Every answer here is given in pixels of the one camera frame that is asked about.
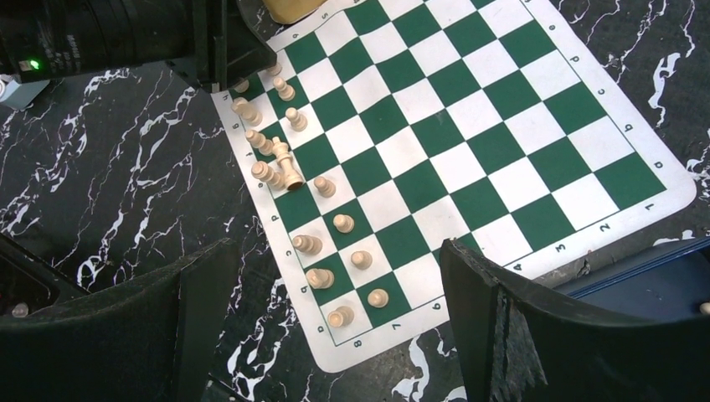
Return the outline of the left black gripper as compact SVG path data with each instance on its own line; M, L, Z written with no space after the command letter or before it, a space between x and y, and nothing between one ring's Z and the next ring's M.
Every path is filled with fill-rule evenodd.
M196 89L219 89L205 1L3 1L1 72L21 83L164 62ZM237 1L224 11L224 85L275 67Z

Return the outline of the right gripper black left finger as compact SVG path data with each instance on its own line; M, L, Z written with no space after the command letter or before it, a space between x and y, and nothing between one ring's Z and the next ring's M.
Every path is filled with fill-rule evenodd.
M2 400L201 400L238 259L221 239L86 293L2 239Z

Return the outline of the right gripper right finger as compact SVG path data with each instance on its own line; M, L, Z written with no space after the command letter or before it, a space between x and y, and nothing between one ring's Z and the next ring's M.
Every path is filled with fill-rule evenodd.
M470 401L706 401L709 315L612 312L446 240L445 303Z

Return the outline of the light piece corner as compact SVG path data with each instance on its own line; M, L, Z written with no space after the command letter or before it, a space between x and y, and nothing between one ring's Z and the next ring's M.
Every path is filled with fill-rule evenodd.
M327 323L330 327L339 328L350 325L355 317L354 310L348 306L339 306L327 314Z
M250 81L249 80L242 80L239 82L237 85L233 87L233 90L236 91L237 93L245 93L246 91L249 90L250 87Z

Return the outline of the light piece back rank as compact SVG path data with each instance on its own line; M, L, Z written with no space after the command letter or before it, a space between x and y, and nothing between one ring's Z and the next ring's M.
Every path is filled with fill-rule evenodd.
M322 241L314 235L299 234L292 240L293 247L306 255L317 255L322 251Z
M271 76L271 77L278 76L281 73L281 71L282 71L282 65L279 62L277 62L274 66L266 69L267 75Z

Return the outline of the light piece rank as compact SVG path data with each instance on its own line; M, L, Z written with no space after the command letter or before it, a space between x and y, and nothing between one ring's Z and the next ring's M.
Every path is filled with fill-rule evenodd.
M281 71L282 71L282 65L279 62L277 62L274 66L266 69L267 75L271 76L271 77L278 76L281 73Z
M273 86L277 92L277 95L283 101L288 102L292 101L295 98L295 89L280 76L277 76L273 79Z
M314 235L299 234L292 240L293 247L306 255L317 255L322 251L322 241Z

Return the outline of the light queen piece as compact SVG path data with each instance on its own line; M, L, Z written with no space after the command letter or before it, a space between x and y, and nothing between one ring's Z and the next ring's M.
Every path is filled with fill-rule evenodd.
M305 180L294 167L293 156L290 154L289 145L282 142L279 137L273 137L272 154L283 172L286 189L294 191L300 188Z

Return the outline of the light piece passed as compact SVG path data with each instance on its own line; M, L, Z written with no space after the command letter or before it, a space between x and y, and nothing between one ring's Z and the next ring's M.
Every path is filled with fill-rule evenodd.
M277 172L269 164L263 161L256 162L251 168L254 178L266 183L274 190L282 190L286 187L286 182L282 173Z

